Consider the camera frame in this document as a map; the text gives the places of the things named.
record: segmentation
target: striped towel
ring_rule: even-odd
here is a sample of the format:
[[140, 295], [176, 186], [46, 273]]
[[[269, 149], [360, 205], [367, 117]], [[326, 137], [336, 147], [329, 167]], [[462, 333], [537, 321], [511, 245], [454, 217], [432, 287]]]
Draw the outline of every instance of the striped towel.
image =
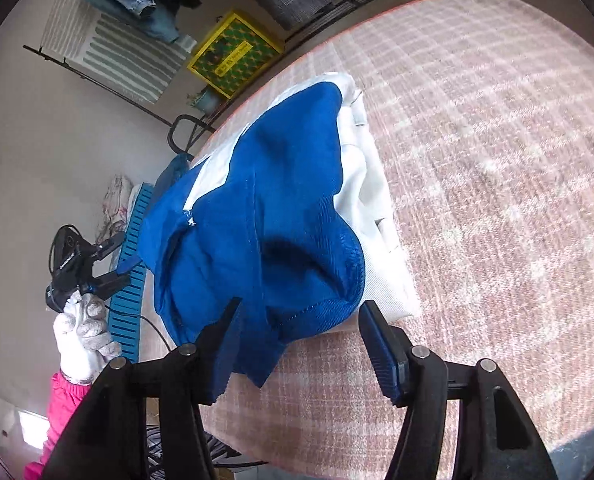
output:
[[42, 49], [80, 65], [104, 84], [138, 101], [155, 103], [197, 42], [167, 44], [102, 14], [84, 0], [55, 0]]

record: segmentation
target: bed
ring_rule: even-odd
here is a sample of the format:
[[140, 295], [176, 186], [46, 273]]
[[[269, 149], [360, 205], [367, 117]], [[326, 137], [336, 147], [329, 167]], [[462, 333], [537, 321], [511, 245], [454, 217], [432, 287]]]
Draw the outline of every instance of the bed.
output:
[[[549, 450], [594, 428], [594, 49], [518, 0], [418, 0], [297, 60], [205, 149], [333, 71], [363, 89], [422, 300], [423, 315], [398, 324], [446, 360], [498, 362]], [[163, 328], [152, 275], [142, 314]], [[165, 352], [142, 327], [140, 360]], [[457, 412], [450, 403], [438, 478], [450, 477]], [[296, 342], [261, 389], [233, 374], [202, 416], [288, 471], [382, 479], [404, 410], [351, 332]]]

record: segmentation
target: blue plastic basket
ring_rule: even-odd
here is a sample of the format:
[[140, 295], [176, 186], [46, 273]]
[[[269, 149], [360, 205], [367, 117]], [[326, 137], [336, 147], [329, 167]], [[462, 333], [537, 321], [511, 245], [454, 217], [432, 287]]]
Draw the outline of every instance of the blue plastic basket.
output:
[[[126, 239], [119, 256], [119, 263], [137, 253], [139, 229], [141, 229], [146, 207], [151, 201], [152, 190], [153, 186], [151, 184], [142, 184], [141, 190], [139, 190], [128, 222], [128, 229], [126, 229]], [[122, 345], [122, 355], [133, 363], [139, 361], [139, 327], [141, 326], [141, 319], [135, 316], [141, 314], [141, 300], [145, 280], [146, 267], [143, 263], [140, 263], [130, 271], [130, 285], [117, 292], [110, 300], [110, 308], [115, 312], [110, 312], [108, 316], [108, 328], [112, 338]], [[122, 312], [132, 315], [122, 316], [120, 314]]]

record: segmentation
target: white glove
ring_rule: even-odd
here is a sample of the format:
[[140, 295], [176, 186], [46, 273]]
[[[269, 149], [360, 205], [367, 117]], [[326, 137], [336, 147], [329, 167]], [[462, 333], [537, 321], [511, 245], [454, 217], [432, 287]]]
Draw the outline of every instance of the white glove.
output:
[[61, 373], [74, 384], [91, 384], [101, 370], [122, 352], [112, 340], [104, 319], [104, 302], [75, 291], [54, 323]]

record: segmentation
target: pink sleeve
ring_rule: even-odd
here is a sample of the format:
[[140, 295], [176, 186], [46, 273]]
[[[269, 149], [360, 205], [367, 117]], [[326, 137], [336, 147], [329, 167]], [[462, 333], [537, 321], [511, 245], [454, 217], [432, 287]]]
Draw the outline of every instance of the pink sleeve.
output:
[[52, 393], [48, 404], [48, 440], [43, 444], [43, 454], [39, 462], [30, 462], [24, 469], [24, 480], [39, 480], [57, 439], [88, 390], [90, 386], [69, 383], [61, 375], [61, 371], [52, 376]]

